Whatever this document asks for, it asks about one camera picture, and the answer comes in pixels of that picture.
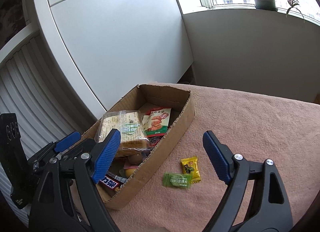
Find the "plastic packaged bread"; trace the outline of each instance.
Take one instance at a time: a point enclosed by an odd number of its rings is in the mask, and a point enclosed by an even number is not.
[[[101,118],[95,141],[102,142],[112,128],[118,129],[121,133],[121,143],[115,157],[149,151],[149,140],[139,111],[106,112]]]

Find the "silver screw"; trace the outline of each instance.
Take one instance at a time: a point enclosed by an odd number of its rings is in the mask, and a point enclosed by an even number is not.
[[[53,157],[53,158],[50,159],[49,162],[50,162],[50,163],[56,163],[56,162],[57,162],[57,158],[56,158],[56,157]]]
[[[267,159],[267,160],[266,160],[266,163],[267,163],[268,165],[273,165],[273,160]]]
[[[33,164],[33,169],[36,169],[36,168],[38,168],[39,167],[39,163],[34,163]]]
[[[88,159],[90,157],[89,153],[81,154],[81,159]]]
[[[235,154],[235,159],[240,161],[243,159],[243,156],[241,154]]]

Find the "snack bag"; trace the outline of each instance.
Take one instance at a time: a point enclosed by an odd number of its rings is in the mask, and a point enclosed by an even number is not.
[[[163,175],[162,185],[167,187],[180,187],[188,189],[191,185],[191,174],[165,172]]]
[[[100,183],[105,185],[107,188],[115,192],[118,192],[127,181],[128,179],[120,176],[116,176],[113,173],[108,171],[104,179],[100,180]]]
[[[149,137],[149,141],[150,141],[149,147],[155,147],[158,144],[158,142],[160,142],[162,137],[163,135]]]
[[[168,130],[171,108],[152,108],[143,117],[142,123],[147,137],[163,136]]]
[[[149,140],[144,132],[139,111],[106,112],[95,136],[97,143],[102,142],[112,128],[121,133],[121,143],[115,157],[149,152]]]
[[[183,173],[191,173],[192,180],[191,183],[201,181],[199,169],[198,169],[198,157],[194,156],[191,158],[186,158],[181,160]]]

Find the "white wall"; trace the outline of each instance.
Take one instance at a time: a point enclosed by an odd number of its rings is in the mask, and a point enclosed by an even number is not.
[[[264,10],[183,15],[198,85],[313,102],[320,91],[320,27]]]
[[[193,62],[176,0],[65,0],[51,11],[106,109],[137,84],[177,83]]]

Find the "cardboard box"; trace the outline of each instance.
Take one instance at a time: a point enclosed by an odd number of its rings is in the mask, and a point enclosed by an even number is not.
[[[169,156],[188,129],[195,114],[190,91],[157,85],[138,85],[134,87],[110,111],[140,110],[145,113],[154,106],[172,108],[169,121],[171,126],[149,157],[139,166],[117,194],[111,197],[102,185],[97,184],[97,189],[107,208],[121,209],[134,198]],[[99,124],[100,120],[82,135],[81,140],[94,138]]]

